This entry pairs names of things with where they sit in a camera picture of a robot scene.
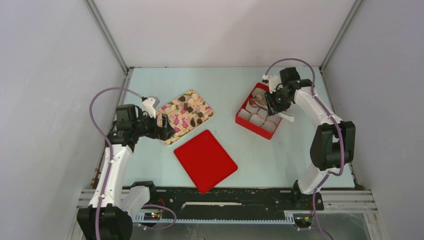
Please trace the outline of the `white handled metal tongs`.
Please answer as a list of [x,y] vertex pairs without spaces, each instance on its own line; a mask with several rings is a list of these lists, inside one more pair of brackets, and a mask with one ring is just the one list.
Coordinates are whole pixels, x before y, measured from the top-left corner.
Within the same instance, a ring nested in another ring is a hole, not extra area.
[[[268,111],[268,105],[265,99],[264,94],[256,94],[248,100],[249,104],[252,107],[260,108]],[[279,116],[282,119],[286,119],[290,122],[294,122],[295,118],[292,115],[286,114],[284,112],[276,113],[276,116]]]

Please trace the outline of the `red chocolate box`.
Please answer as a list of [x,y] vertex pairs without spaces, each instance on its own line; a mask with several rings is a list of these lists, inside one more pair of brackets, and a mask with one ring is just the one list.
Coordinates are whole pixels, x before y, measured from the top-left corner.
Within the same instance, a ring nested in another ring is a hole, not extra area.
[[278,115],[269,115],[268,111],[255,106],[255,97],[259,100],[265,99],[265,92],[268,86],[263,83],[256,83],[251,92],[247,95],[235,115],[235,122],[247,130],[271,140],[280,125],[282,118]]

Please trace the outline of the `red box lid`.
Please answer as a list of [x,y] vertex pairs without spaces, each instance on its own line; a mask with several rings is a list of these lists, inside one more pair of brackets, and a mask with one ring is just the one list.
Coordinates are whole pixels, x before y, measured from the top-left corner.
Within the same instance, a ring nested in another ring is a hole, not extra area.
[[238,170],[237,164],[209,130],[196,135],[173,153],[201,194]]

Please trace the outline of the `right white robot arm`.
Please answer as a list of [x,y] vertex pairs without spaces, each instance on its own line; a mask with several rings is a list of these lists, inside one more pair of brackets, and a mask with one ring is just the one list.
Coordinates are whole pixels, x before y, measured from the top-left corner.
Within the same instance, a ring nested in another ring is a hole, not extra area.
[[319,98],[314,80],[302,79],[295,67],[284,68],[278,75],[265,73],[262,82],[268,85],[264,97],[270,115],[294,121],[285,112],[297,105],[315,127],[309,150],[311,164],[290,196],[295,208],[304,209],[311,202],[310,195],[317,193],[330,175],[341,176],[345,165],[353,160],[356,126],[331,111]]

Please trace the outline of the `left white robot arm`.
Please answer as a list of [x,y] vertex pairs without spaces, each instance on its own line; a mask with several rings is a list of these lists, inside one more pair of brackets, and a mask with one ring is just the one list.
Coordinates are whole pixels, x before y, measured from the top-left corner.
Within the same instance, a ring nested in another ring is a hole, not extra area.
[[141,210],[153,208],[158,194],[141,185],[122,198],[124,175],[139,138],[166,141],[175,134],[167,114],[134,104],[116,108],[116,120],[106,135],[104,165],[93,197],[78,210],[76,220],[87,240],[128,240]]

